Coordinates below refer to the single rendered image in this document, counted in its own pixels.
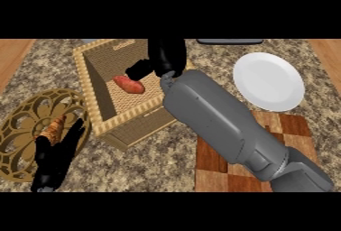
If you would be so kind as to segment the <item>round gold ornate placemat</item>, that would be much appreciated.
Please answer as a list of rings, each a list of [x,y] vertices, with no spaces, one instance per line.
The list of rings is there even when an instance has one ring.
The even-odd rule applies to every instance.
[[[37,93],[11,111],[0,125],[0,176],[10,181],[31,182],[34,179],[34,137],[45,130],[50,122],[66,116],[62,136],[78,118],[85,131],[79,137],[75,154],[79,153],[90,133],[85,99],[78,92],[54,88]]]

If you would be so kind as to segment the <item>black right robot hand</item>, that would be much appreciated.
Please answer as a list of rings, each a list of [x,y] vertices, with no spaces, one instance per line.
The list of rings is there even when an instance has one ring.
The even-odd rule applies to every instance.
[[[184,39],[149,39],[147,40],[147,58],[138,60],[125,73],[131,80],[138,81],[152,72],[161,77],[169,71],[177,78],[184,71],[186,66],[186,46]]]

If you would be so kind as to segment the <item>checkered wooden cutting board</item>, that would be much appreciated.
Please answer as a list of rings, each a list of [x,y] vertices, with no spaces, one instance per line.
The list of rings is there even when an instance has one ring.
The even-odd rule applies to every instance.
[[[320,164],[307,120],[299,115],[252,111],[258,124],[277,140],[292,146]],[[270,192],[270,184],[259,181],[239,164],[230,164],[197,137],[194,192]]]

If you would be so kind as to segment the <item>wicker basket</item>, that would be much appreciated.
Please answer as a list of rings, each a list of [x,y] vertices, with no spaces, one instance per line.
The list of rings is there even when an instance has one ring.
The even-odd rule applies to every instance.
[[[127,92],[113,81],[146,58],[144,39],[100,39],[73,48],[94,135],[121,151],[175,122],[162,106],[163,93],[153,73],[141,79],[141,94]]]

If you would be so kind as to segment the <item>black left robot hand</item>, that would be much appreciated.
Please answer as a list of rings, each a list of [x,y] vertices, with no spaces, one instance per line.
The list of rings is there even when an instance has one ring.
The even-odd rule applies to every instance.
[[[78,140],[85,131],[82,124],[84,121],[78,118],[62,141],[54,145],[50,144],[45,136],[39,135],[35,138],[37,171],[31,192],[53,192],[60,187],[75,157]]]

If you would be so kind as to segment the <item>red sweet potato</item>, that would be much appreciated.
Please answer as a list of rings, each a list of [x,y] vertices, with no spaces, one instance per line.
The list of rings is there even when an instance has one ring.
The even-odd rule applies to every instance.
[[[113,76],[113,82],[130,94],[141,94],[144,92],[141,82],[131,80],[127,76]]]

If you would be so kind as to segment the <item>orange brown croissant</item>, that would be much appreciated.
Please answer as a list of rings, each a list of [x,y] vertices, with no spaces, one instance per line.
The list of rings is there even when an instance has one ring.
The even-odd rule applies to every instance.
[[[54,145],[62,139],[62,130],[66,116],[60,115],[54,118],[45,130],[35,136],[44,136],[48,139],[50,145]]]

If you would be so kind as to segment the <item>dark grey appliance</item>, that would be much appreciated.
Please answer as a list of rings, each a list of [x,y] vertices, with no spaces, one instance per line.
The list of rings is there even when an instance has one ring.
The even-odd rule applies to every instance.
[[[254,45],[262,41],[264,39],[197,39],[197,43],[209,45]]]

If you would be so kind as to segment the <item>white plate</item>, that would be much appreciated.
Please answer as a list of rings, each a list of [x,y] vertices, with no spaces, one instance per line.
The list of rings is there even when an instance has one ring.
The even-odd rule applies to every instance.
[[[233,81],[240,95],[264,110],[292,110],[304,99],[301,75],[292,64],[270,53],[248,53],[237,59]]]

